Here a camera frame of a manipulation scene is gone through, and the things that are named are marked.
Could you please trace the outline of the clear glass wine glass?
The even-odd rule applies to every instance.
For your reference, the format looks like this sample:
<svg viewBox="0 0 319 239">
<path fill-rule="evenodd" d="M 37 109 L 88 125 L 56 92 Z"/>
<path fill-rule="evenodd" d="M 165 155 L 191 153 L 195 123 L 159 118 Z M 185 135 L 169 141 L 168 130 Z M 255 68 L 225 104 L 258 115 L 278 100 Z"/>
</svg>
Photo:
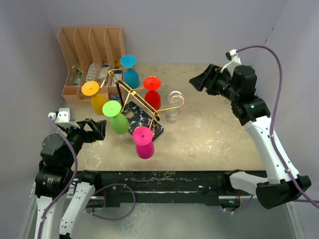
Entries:
<svg viewBox="0 0 319 239">
<path fill-rule="evenodd" d="M 168 123 L 176 123 L 180 115 L 180 108 L 184 104 L 184 95 L 180 91 L 171 91 L 167 100 L 170 104 L 170 109 L 165 111 L 165 118 Z"/>
</svg>

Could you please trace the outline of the pink plastic wine glass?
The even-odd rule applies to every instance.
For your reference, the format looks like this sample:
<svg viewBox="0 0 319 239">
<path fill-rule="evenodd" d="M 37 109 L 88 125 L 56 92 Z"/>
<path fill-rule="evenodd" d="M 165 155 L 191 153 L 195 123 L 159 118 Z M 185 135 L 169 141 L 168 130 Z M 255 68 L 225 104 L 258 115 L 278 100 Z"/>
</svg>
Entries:
<svg viewBox="0 0 319 239">
<path fill-rule="evenodd" d="M 136 144 L 138 157 L 149 159 L 155 152 L 153 132 L 146 126 L 137 127 L 133 132 L 133 141 Z"/>
</svg>

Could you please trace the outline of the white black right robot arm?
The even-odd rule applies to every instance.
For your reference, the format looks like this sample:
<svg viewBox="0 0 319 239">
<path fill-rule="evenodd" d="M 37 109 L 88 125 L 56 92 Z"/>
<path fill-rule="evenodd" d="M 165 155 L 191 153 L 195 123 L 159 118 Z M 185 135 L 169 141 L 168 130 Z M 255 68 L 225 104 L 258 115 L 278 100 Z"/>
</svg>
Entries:
<svg viewBox="0 0 319 239">
<path fill-rule="evenodd" d="M 222 191 L 227 195 L 245 191 L 257 196 L 264 208 L 271 209 L 298 199 L 312 183 L 309 176 L 300 175 L 271 130 L 271 114 L 266 103 L 255 94 L 256 82 L 257 75 L 250 66 L 240 65 L 229 73 L 212 64 L 189 80 L 197 91 L 221 95 L 231 102 L 233 114 L 253 139 L 265 164 L 265 178 L 239 169 L 226 172 Z"/>
</svg>

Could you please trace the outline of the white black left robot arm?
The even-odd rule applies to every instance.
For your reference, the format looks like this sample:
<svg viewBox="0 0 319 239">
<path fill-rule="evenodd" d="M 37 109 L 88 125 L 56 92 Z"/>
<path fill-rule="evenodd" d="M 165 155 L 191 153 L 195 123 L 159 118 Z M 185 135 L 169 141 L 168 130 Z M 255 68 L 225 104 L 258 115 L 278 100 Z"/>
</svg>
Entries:
<svg viewBox="0 0 319 239">
<path fill-rule="evenodd" d="M 90 198 L 103 188 L 99 172 L 77 172 L 77 155 L 83 144 L 104 140 L 107 121 L 85 119 L 68 129 L 61 129 L 52 119 L 49 122 L 56 132 L 42 142 L 35 177 L 35 238 L 72 239 Z"/>
</svg>

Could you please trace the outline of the red plastic wine glass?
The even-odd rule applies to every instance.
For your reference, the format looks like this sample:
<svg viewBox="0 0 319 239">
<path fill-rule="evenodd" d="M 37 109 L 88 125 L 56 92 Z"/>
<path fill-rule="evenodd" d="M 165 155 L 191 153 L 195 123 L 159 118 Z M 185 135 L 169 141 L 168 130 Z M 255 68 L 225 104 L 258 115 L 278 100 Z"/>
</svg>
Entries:
<svg viewBox="0 0 319 239">
<path fill-rule="evenodd" d="M 158 77 L 149 76 L 144 80 L 144 88 L 147 89 L 145 101 L 149 103 L 155 110 L 161 107 L 161 96 L 157 90 L 161 86 L 161 81 Z"/>
</svg>

